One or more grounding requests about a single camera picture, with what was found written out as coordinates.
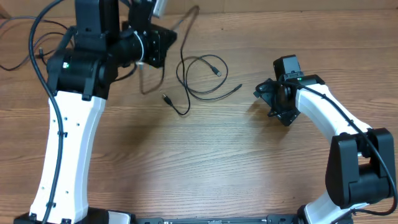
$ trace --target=cable clip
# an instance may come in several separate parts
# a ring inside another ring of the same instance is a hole
[[[57,203],[51,202],[51,207],[55,208],[55,206],[57,206]]]
[[[351,123],[354,123],[354,120],[353,120],[353,119],[352,119],[352,120],[349,120],[349,121],[347,120],[347,122],[348,122],[348,127],[350,127],[350,126],[351,126],[350,122],[351,122]]]
[[[68,133],[61,133],[61,135],[63,135],[63,137],[67,138],[68,137]]]
[[[354,216],[356,216],[356,210],[355,210],[355,208],[354,209],[351,209],[351,214],[353,214]]]

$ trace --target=cable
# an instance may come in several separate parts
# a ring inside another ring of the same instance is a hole
[[[43,64],[47,66],[47,63],[44,60],[44,52],[42,47],[39,49],[39,58],[42,59]]]
[[[113,82],[118,82],[118,81],[125,80],[125,79],[129,78],[130,76],[132,76],[134,74],[134,72],[136,72],[136,70],[137,70],[137,64],[134,63],[134,68],[129,73],[127,73],[127,75],[117,78]]]
[[[377,215],[377,216],[387,216],[387,215],[392,214],[392,213],[396,210],[397,204],[398,204],[398,203],[397,203],[397,188],[396,188],[396,185],[395,185],[395,183],[394,183],[394,181],[393,181],[393,179],[392,179],[392,177],[391,177],[391,174],[390,174],[390,172],[389,172],[389,170],[388,170],[386,164],[384,163],[383,159],[381,158],[380,153],[377,151],[376,147],[375,147],[374,144],[368,139],[368,137],[365,135],[365,133],[363,133],[362,130],[360,130],[360,129],[357,127],[357,125],[354,124],[354,121],[352,121],[352,120],[347,116],[347,114],[345,114],[344,111],[343,111],[333,100],[331,100],[329,97],[327,97],[326,95],[324,95],[324,94],[322,94],[322,93],[320,93],[320,92],[318,92],[318,91],[315,91],[315,90],[313,90],[313,89],[311,89],[311,88],[309,88],[309,87],[307,87],[307,86],[304,86],[304,85],[301,85],[301,84],[298,84],[298,83],[292,83],[292,82],[277,82],[277,81],[265,82],[265,83],[261,83],[260,85],[258,85],[258,86],[256,87],[256,90],[257,90],[259,93],[265,93],[266,91],[260,90],[260,86],[261,86],[261,85],[264,85],[264,84],[265,84],[265,85],[268,85],[268,84],[271,84],[271,83],[275,83],[275,84],[279,84],[279,85],[296,86],[296,87],[299,87],[299,88],[303,88],[303,89],[308,90],[308,91],[310,91],[310,92],[312,92],[312,93],[314,93],[314,94],[316,94],[316,95],[322,97],[323,99],[327,100],[327,102],[329,102],[333,107],[335,107],[336,110],[342,115],[342,117],[344,117],[344,119],[348,122],[348,124],[349,124],[350,126],[352,126],[352,127],[355,129],[355,131],[357,131],[360,135],[362,135],[362,137],[365,139],[366,143],[371,147],[372,153],[377,157],[379,163],[382,165],[384,171],[385,171],[386,174],[387,174],[387,179],[388,179],[388,182],[389,182],[389,184],[390,184],[390,186],[391,186],[392,195],[393,195],[393,198],[394,198],[394,201],[393,201],[393,203],[392,203],[392,207],[391,207],[388,211],[386,211],[386,212],[374,212],[374,211],[370,211],[370,210],[366,210],[366,209],[361,209],[361,208],[360,208],[360,209],[356,209],[356,208],[354,208],[354,209],[351,209],[348,213],[346,213],[346,214],[343,215],[342,217],[340,217],[339,219],[335,220],[335,221],[333,222],[333,224],[334,224],[334,223],[338,223],[340,220],[344,219],[344,217],[346,217],[346,216],[348,216],[348,215],[351,215],[351,214],[355,214],[356,212],[362,212],[362,213],[367,213],[367,214],[370,214],[370,215]]]
[[[34,16],[16,16],[16,17],[12,17],[12,18],[9,18],[8,20],[4,21],[4,22],[0,25],[0,29],[2,29],[2,27],[3,27],[4,25],[6,25],[8,22],[13,21],[13,20],[16,20],[16,19],[36,19],[36,17],[34,17]],[[46,20],[46,19],[41,20],[41,22],[48,22],[48,23],[56,24],[56,25],[62,26],[62,27],[63,27],[64,29],[66,29],[66,30],[68,29],[65,25],[63,25],[63,24],[61,24],[61,23],[59,23],[59,22],[50,21],[50,20]]]
[[[49,32],[49,33],[46,33],[46,34],[44,34],[43,36],[39,37],[39,38],[36,40],[36,42],[34,43],[34,47],[36,47],[36,46],[39,44],[39,42],[40,42],[44,37],[46,37],[46,36],[48,36],[48,35],[54,35],[54,34],[57,34],[57,35],[64,35],[63,33],[60,33],[60,32]],[[47,55],[51,54],[52,52],[54,52],[54,50],[51,50],[51,51],[49,51],[49,52],[43,54],[43,56],[47,56]],[[17,70],[18,68],[20,68],[21,66],[23,66],[28,60],[29,60],[29,55],[26,56],[26,57],[23,59],[23,61],[22,61],[20,64],[18,64],[17,66],[15,66],[15,67],[6,68],[6,67],[0,65],[0,68],[3,69],[3,70],[5,70],[5,71],[11,72],[11,71]]]
[[[189,11],[188,11],[188,12],[187,12],[187,13],[174,25],[174,26],[172,26],[172,28],[171,28],[172,30],[175,30],[175,29],[176,29],[188,16],[190,16],[191,14],[193,14],[193,15],[192,15],[192,19],[191,19],[191,21],[190,21],[190,23],[189,23],[189,25],[188,25],[188,27],[187,27],[187,31],[186,31],[186,33],[185,33],[185,37],[184,37],[184,39],[183,39],[183,42],[182,42],[182,45],[181,45],[181,48],[180,48],[180,57],[181,57],[181,61],[180,61],[180,63],[178,63],[177,68],[176,68],[176,71],[175,71],[178,81],[179,81],[179,82],[181,83],[181,85],[184,87],[185,93],[187,94],[187,98],[188,98],[188,108],[187,108],[187,110],[186,110],[184,113],[180,112],[180,111],[179,111],[178,109],[176,109],[176,107],[173,105],[172,100],[171,100],[168,96],[163,95],[163,100],[164,100],[169,106],[171,106],[171,107],[175,110],[175,112],[176,112],[177,114],[179,114],[179,115],[181,115],[181,116],[188,114],[188,112],[189,112],[190,109],[191,109],[190,94],[191,94],[194,98],[196,98],[196,99],[198,99],[198,100],[212,101],[212,100],[219,100],[219,99],[225,98],[225,97],[227,97],[227,96],[233,94],[234,92],[236,92],[238,89],[240,89],[240,88],[242,87],[242,84],[240,84],[240,85],[238,85],[235,89],[233,89],[232,91],[230,91],[229,93],[224,94],[224,95],[219,96],[219,97],[216,97],[216,98],[200,98],[199,96],[196,95],[196,94],[207,94],[207,93],[212,93],[212,92],[216,91],[219,87],[221,87],[221,86],[224,84],[224,82],[226,81],[226,79],[227,79],[227,77],[228,77],[228,66],[227,66],[226,62],[225,62],[221,57],[219,57],[219,56],[217,56],[217,55],[207,54],[207,55],[202,55],[202,56],[200,56],[200,57],[193,57],[193,56],[191,56],[191,57],[187,57],[187,58],[184,58],[184,56],[183,56],[183,48],[184,48],[185,43],[186,43],[186,41],[187,41],[187,38],[188,38],[188,35],[189,35],[190,30],[191,30],[191,28],[192,28],[192,25],[193,25],[193,23],[195,22],[196,18],[198,17],[199,10],[200,10],[199,6],[193,6],[193,7],[192,7],[192,8],[191,8],[191,9],[190,9],[190,10],[189,10]],[[204,59],[205,57],[216,57],[216,58],[220,59],[220,60],[224,63],[224,65],[225,65],[225,67],[226,67],[226,75],[225,75],[224,80],[223,80],[218,86],[214,87],[213,89],[208,90],[208,91],[196,91],[196,90],[193,90],[193,89],[191,89],[191,88],[188,87],[188,71],[189,71],[190,67],[191,67],[195,62],[201,61],[201,62],[205,63],[206,65],[208,65],[208,66],[211,68],[211,70],[213,71],[214,74],[216,74],[216,75],[218,75],[218,76],[221,76],[220,71],[219,71],[216,67],[212,66],[209,62],[207,62],[207,61]],[[185,71],[185,61],[188,60],[188,59],[194,59],[194,60],[193,60],[193,62],[191,62],[191,64],[187,67],[187,70]],[[182,80],[180,79],[180,77],[179,77],[179,75],[178,75],[178,69],[180,68],[181,65],[182,65]]]
[[[49,10],[51,10],[51,8],[53,8],[54,6],[56,6],[57,4],[59,4],[60,2],[62,2],[63,0],[56,0],[51,2],[47,7],[45,7],[43,9],[43,11],[37,16],[36,20],[34,21],[32,28],[30,30],[30,35],[29,35],[29,57],[30,57],[30,61],[32,62],[33,68],[37,74],[37,78],[39,79],[39,81],[41,82],[45,92],[48,94],[51,104],[54,107],[54,111],[55,114],[57,116],[57,121],[58,121],[58,155],[57,155],[57,162],[55,165],[55,173],[54,173],[54,178],[53,178],[53,182],[52,182],[52,186],[51,186],[51,191],[50,191],[50,198],[49,198],[49,202],[48,204],[46,204],[47,208],[45,210],[45,214],[42,220],[43,224],[47,223],[47,220],[49,219],[49,215],[50,215],[50,211],[51,208],[55,205],[54,204],[54,196],[55,196],[55,190],[57,188],[57,184],[58,184],[58,177],[60,174],[60,168],[61,168],[61,161],[62,161],[62,150],[63,150],[63,123],[62,123],[62,116],[61,116],[61,112],[60,109],[58,107],[57,101],[55,100],[54,96],[52,95],[50,88],[47,86],[44,77],[40,71],[39,66],[37,65],[36,59],[35,59],[35,55],[34,55],[34,45],[33,45],[33,39],[34,39],[34,35],[36,33],[36,28],[39,25],[39,22],[41,21],[41,19],[44,17],[44,15],[46,15],[46,13],[49,12]]]
[[[216,75],[219,76],[219,77],[221,76],[221,72],[220,72],[216,67],[212,66],[209,62],[207,62],[205,59],[203,59],[203,58],[205,58],[205,57],[215,57],[215,58],[218,58],[221,62],[224,63],[225,69],[226,69],[225,78],[224,78],[224,80],[223,80],[218,86],[212,88],[211,90],[208,90],[208,91],[196,91],[196,90],[193,90],[193,89],[191,89],[191,88],[188,87],[188,71],[189,71],[190,67],[191,67],[195,62],[201,61],[201,62],[205,63],[207,66],[209,66],[209,67],[211,68],[211,70],[213,71],[214,74],[216,74]],[[224,98],[224,97],[227,97],[227,96],[231,95],[232,93],[236,92],[238,89],[240,89],[240,88],[242,87],[242,84],[240,84],[240,85],[238,85],[235,89],[231,90],[229,93],[226,93],[226,94],[224,94],[224,95],[222,95],[222,96],[219,96],[219,97],[216,97],[216,98],[200,98],[199,96],[195,95],[194,93],[198,93],[198,94],[209,94],[209,93],[213,93],[214,91],[218,90],[218,89],[224,84],[224,82],[226,81],[226,79],[228,78],[229,69],[228,69],[228,66],[227,66],[226,62],[225,62],[221,57],[219,57],[219,56],[217,56],[217,55],[213,55],[213,54],[202,55],[202,56],[200,56],[200,57],[191,56],[191,57],[184,58],[184,60],[188,60],[188,59],[194,59],[194,60],[193,60],[193,61],[191,62],[191,64],[187,67],[187,71],[186,71],[186,73],[185,73],[185,79],[186,79],[186,80],[185,80],[185,84],[186,84],[186,86],[187,86],[188,92],[189,92],[194,98],[196,98],[196,99],[198,99],[198,100],[204,100],[204,101],[219,100],[219,99],[222,99],[222,98]],[[176,73],[176,75],[177,75],[178,81],[181,83],[181,85],[183,85],[183,81],[181,81],[180,77],[178,76],[178,69],[180,68],[180,65],[181,65],[181,64],[182,64],[182,61],[177,65],[177,69],[176,69],[175,73]]]
[[[141,37],[138,35],[137,31],[134,31],[133,34],[137,37],[137,39],[139,40],[139,43],[141,44],[142,53],[141,53],[141,58],[138,60],[140,62],[144,58],[145,48],[144,48],[144,44],[142,43]]]
[[[144,77],[142,74],[142,70],[140,69],[139,70],[139,91],[141,92],[141,94],[146,95],[148,93],[152,93],[153,91],[156,91],[157,89],[159,89],[163,84],[164,76],[165,76],[165,68],[163,66],[162,67],[162,78],[160,79],[160,82],[156,86],[152,87],[150,90],[144,91],[144,84],[143,84]]]

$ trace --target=black bracket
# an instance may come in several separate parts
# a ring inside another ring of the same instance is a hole
[[[318,75],[304,76],[295,55],[281,57],[274,62],[277,82],[271,78],[256,87],[254,96],[262,98],[270,107],[268,117],[276,116],[284,126],[289,126],[299,116],[295,105],[295,94],[299,88],[281,85],[281,82],[294,82],[301,85],[321,84],[325,82]]]

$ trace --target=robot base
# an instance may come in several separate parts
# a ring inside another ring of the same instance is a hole
[[[25,213],[14,220],[14,224],[41,223],[35,215]],[[77,224],[304,224],[297,215],[268,215],[258,218],[193,218],[164,220],[163,218],[137,218],[130,213],[89,208],[87,217]]]

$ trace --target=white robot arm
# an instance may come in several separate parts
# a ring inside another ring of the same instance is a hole
[[[396,195],[391,133],[386,129],[372,129],[355,118],[333,97],[320,77],[304,76],[295,55],[276,60],[274,68],[278,81],[268,79],[254,92],[271,107],[268,115],[276,116],[283,125],[289,126],[303,113],[330,144],[325,181],[327,191],[316,201],[302,206],[298,211],[299,218],[306,224],[334,223],[346,218],[350,210]],[[387,169],[369,149],[369,142],[377,147]],[[370,163],[359,165],[358,156],[370,157]],[[394,184],[390,183],[388,172]],[[350,223],[351,218],[347,219],[345,221]]]
[[[54,1],[40,13],[32,26],[32,37],[44,14],[61,1]],[[134,219],[129,213],[88,206],[87,180],[95,132],[118,67],[138,61],[164,67],[177,33],[151,23],[152,16],[163,15],[167,0],[121,2],[129,6],[122,30],[118,0],[75,0],[76,26],[67,30],[47,63],[49,78],[44,87],[50,96],[50,131],[39,189],[30,212],[14,223],[127,224]],[[67,49],[72,37],[75,45]],[[57,113],[62,116],[62,133]]]

